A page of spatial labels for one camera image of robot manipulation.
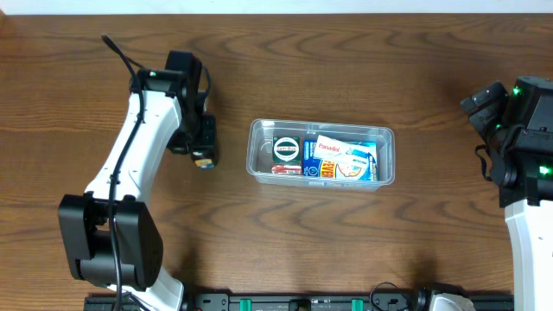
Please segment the dark Woods syrup bottle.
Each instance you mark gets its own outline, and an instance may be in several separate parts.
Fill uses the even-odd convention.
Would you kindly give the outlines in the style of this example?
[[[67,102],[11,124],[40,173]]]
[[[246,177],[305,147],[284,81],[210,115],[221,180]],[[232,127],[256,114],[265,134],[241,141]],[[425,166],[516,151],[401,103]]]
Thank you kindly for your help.
[[[215,149],[205,149],[193,151],[191,158],[194,165],[200,169],[215,168],[219,161],[218,153]]]

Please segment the red Panadol ActiFast box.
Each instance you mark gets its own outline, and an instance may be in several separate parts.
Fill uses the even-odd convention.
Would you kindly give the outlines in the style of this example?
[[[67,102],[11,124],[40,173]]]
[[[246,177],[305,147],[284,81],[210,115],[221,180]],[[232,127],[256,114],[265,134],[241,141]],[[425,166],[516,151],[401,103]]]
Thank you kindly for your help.
[[[295,164],[273,164],[271,173],[274,175],[301,175],[302,166]]]

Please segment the green Zam-Buk box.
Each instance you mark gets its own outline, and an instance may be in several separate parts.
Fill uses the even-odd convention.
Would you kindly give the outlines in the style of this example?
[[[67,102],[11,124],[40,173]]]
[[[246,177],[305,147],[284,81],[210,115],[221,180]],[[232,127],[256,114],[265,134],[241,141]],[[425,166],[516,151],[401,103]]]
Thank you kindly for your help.
[[[302,138],[299,136],[274,136],[272,160],[274,164],[300,165],[302,163]]]

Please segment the white Panadol box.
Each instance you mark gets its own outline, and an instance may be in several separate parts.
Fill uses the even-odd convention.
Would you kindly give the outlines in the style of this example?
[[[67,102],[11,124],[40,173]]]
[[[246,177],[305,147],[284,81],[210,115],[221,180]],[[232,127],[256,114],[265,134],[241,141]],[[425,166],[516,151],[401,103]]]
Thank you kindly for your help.
[[[327,136],[318,136],[314,157],[355,168],[369,168],[376,162],[369,146],[344,143]]]

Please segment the blue Kool Fever box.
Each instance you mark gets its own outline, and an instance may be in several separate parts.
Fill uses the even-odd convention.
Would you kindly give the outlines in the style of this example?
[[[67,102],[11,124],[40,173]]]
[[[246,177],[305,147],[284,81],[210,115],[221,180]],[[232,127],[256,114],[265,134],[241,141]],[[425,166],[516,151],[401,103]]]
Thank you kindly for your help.
[[[302,174],[307,177],[330,178],[336,180],[378,180],[377,144],[374,142],[353,142],[355,145],[368,149],[367,168],[347,167],[345,165],[323,160],[314,156],[315,140],[305,140],[302,143]]]

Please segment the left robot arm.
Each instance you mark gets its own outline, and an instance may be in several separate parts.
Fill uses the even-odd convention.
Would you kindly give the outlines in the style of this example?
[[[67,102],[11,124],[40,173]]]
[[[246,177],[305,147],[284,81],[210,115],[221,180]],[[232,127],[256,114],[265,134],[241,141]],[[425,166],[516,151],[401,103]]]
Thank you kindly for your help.
[[[217,165],[215,118],[206,112],[204,69],[141,69],[130,83],[129,109],[107,160],[80,195],[67,194],[58,217],[73,278],[115,291],[104,310],[186,310],[185,286],[162,266],[163,242],[149,213],[165,151]]]

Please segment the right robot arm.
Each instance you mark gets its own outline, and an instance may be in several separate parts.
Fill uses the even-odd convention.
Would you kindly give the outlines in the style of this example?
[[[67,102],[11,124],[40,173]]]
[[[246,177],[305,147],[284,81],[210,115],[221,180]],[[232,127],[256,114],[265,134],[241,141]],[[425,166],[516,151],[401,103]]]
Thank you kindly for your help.
[[[514,307],[552,308],[552,81],[520,76],[461,101],[483,143],[476,147],[486,181],[499,189],[513,258]]]

